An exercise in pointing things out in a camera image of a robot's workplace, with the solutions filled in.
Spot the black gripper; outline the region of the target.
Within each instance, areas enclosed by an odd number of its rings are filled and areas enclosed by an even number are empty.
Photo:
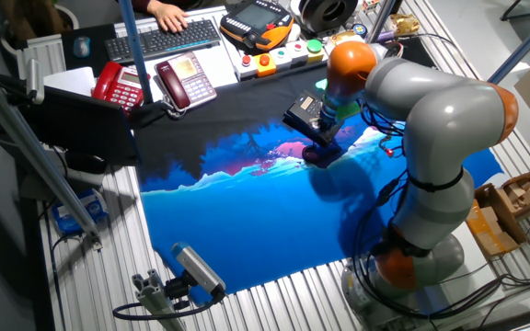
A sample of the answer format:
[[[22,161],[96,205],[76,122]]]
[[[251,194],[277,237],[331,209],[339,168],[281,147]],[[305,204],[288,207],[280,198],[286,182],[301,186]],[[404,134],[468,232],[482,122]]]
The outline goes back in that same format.
[[[340,127],[338,111],[333,108],[322,108],[319,113],[318,127],[321,132],[331,131]]]

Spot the bare human hand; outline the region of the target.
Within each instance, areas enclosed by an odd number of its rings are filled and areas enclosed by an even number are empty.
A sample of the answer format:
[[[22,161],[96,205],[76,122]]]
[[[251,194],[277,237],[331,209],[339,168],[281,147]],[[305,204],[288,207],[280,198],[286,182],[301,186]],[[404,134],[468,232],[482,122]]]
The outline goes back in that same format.
[[[150,0],[146,10],[165,31],[181,32],[188,26],[186,21],[188,15],[177,6]]]

